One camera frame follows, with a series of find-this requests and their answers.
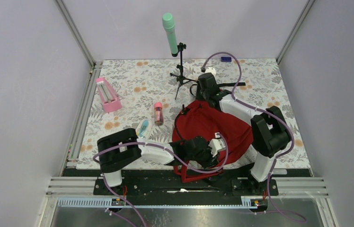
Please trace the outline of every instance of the pink cap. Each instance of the pink cap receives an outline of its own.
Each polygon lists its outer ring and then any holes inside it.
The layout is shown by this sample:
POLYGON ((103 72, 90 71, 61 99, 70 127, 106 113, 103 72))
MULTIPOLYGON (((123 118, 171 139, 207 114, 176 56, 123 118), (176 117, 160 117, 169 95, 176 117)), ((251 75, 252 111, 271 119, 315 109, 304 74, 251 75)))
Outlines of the pink cap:
POLYGON ((158 107, 163 108, 163 105, 161 102, 155 103, 155 108, 158 108, 158 107))

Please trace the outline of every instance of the red bag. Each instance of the red bag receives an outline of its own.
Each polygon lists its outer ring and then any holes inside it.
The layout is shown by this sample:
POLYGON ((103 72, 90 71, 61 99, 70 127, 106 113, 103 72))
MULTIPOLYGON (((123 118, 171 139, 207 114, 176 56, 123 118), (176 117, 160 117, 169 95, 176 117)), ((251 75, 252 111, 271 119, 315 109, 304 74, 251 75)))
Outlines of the red bag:
MULTIPOLYGON (((249 148, 252 141, 251 127, 237 117, 220 112, 211 108, 206 101, 195 100, 182 111, 174 121, 172 141, 190 140, 196 136, 202 136, 207 141, 215 138, 215 133, 222 134, 229 148, 229 156, 226 164, 237 161, 249 148)), ((220 166, 223 163, 226 151, 221 151, 219 156, 220 166)), ((204 179, 215 174, 201 174, 193 176, 186 175, 186 166, 182 166, 181 173, 178 166, 174 172, 182 176, 183 182, 191 182, 204 179)))

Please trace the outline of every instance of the bottle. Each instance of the bottle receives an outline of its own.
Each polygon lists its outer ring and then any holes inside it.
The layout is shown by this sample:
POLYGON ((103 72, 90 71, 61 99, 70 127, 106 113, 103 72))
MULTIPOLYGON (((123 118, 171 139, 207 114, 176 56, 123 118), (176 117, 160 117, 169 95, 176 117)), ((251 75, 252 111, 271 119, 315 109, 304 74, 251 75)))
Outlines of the bottle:
POLYGON ((155 124, 163 125, 162 103, 155 103, 155 124))

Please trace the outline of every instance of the gray wall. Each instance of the gray wall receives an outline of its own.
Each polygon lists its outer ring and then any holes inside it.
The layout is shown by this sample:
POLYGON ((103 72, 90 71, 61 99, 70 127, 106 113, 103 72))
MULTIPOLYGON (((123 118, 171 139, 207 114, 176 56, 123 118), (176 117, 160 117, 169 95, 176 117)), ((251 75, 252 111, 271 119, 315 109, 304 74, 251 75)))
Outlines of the gray wall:
POLYGON ((354 0, 318 0, 281 72, 316 175, 354 226, 354 0))
POLYGON ((0 226, 35 223, 88 72, 54 1, 0 0, 0 226))
POLYGON ((228 51, 277 57, 307 0, 65 0, 85 43, 103 59, 170 59, 162 15, 176 21, 185 58, 228 51))

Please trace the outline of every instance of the floral tablecloth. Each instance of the floral tablecloth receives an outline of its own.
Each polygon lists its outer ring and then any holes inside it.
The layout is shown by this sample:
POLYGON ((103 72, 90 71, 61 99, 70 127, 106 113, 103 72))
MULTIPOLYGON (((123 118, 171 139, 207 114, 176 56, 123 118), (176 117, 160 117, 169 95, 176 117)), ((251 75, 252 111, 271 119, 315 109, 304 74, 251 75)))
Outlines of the floral tablecloth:
MULTIPOLYGON (((200 76, 204 59, 185 60, 184 75, 191 79, 200 76)), ((294 150, 278 159, 277 168, 309 168, 310 164, 301 140, 300 131, 294 118, 286 90, 275 59, 241 59, 241 81, 246 86, 237 87, 236 97, 248 101, 259 107, 267 108, 272 105, 280 107, 284 117, 294 133, 294 150)), ((179 59, 172 60, 106 60, 100 76, 114 87, 121 98, 123 107, 112 113, 105 113, 102 109, 100 97, 96 90, 89 114, 85 135, 83 138, 78 169, 99 169, 99 165, 92 160, 97 153, 98 139, 126 128, 136 128, 142 119, 153 120, 153 105, 163 103, 165 123, 162 126, 153 126, 151 140, 157 142, 171 142, 173 122, 182 104, 186 106, 194 101, 189 93, 188 83, 180 88, 177 100, 174 100, 177 90, 177 81, 169 74, 179 74, 176 65, 179 59)), ((239 72, 235 62, 220 62, 212 59, 207 67, 216 69, 218 83, 235 82, 239 72)), ((237 162, 226 168, 237 168, 254 162, 256 151, 251 146, 237 162)), ((125 169, 171 169, 155 162, 136 160, 125 169)))

